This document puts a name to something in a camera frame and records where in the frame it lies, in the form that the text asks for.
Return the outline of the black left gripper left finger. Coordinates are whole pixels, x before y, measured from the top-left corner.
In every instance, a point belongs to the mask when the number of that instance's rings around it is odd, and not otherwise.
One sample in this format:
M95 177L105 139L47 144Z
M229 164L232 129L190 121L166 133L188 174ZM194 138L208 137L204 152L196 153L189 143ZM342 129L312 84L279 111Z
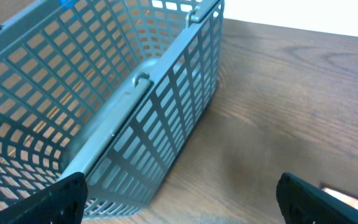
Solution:
M0 223L81 223L88 188L85 175L75 172L0 211Z

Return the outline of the orange small packet box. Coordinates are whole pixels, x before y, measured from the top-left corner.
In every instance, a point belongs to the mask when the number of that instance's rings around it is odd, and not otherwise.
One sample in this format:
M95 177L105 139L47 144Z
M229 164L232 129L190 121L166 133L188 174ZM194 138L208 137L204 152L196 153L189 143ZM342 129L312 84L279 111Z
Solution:
M346 195L342 192L339 192L334 189L330 189L328 187L323 187L323 191L325 191L327 194L337 198L338 200L348 204L349 206L353 207L354 209L358 210L358 199L355 197L352 197L350 195Z

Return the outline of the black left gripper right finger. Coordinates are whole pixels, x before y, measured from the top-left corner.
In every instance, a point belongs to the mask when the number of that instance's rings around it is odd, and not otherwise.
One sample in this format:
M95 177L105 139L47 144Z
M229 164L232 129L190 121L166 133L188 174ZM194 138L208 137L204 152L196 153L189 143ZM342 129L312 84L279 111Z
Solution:
M358 210L303 179L284 172L276 199L285 223L358 223Z

